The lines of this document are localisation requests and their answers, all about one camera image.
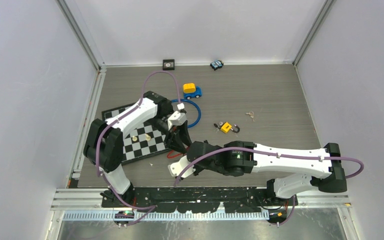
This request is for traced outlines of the yellow black padlock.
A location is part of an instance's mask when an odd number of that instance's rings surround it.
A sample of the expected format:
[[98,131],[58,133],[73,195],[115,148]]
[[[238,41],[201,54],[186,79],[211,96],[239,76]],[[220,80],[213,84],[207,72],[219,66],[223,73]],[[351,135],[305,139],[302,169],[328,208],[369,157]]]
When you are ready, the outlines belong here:
[[240,132],[240,127],[236,124],[231,125],[228,122],[219,122],[219,123],[214,123],[213,126],[223,133],[227,134],[229,131],[232,131],[234,133],[239,133]]

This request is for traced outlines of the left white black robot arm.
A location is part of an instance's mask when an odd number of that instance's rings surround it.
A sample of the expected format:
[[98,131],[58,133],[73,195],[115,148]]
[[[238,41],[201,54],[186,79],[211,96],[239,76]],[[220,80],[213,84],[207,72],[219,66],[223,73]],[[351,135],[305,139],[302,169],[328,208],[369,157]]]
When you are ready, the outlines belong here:
[[95,119],[88,130],[83,155],[108,181],[121,207],[128,207],[134,199],[133,184],[122,167],[124,139],[146,121],[165,135],[166,148],[185,154],[192,144],[186,111],[174,110],[169,99],[153,91],[144,93],[137,103],[108,121]]

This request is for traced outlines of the red cable seal tag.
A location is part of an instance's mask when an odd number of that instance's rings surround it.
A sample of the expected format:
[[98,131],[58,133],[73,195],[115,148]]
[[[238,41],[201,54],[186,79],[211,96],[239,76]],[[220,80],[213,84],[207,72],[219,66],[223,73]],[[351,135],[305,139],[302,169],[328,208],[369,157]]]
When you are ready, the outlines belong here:
[[185,155],[185,153],[181,153],[181,152],[175,152],[174,150],[171,150],[167,155],[166,157],[168,159],[174,159],[174,158],[180,158],[180,157],[183,157]]

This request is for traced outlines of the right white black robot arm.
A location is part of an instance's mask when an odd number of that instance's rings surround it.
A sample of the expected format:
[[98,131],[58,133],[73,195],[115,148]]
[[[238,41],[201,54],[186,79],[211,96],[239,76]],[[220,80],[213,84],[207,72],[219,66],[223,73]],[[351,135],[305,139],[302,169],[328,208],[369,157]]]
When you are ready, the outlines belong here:
[[267,181],[265,198],[271,205],[279,205],[284,199],[308,190],[323,193],[344,193],[347,179],[342,167],[337,143],[327,143],[319,149],[274,148],[251,141],[231,141],[223,146],[207,141],[195,141],[186,153],[193,165],[194,175],[209,170],[224,176],[239,177],[259,172],[286,172],[289,176]]

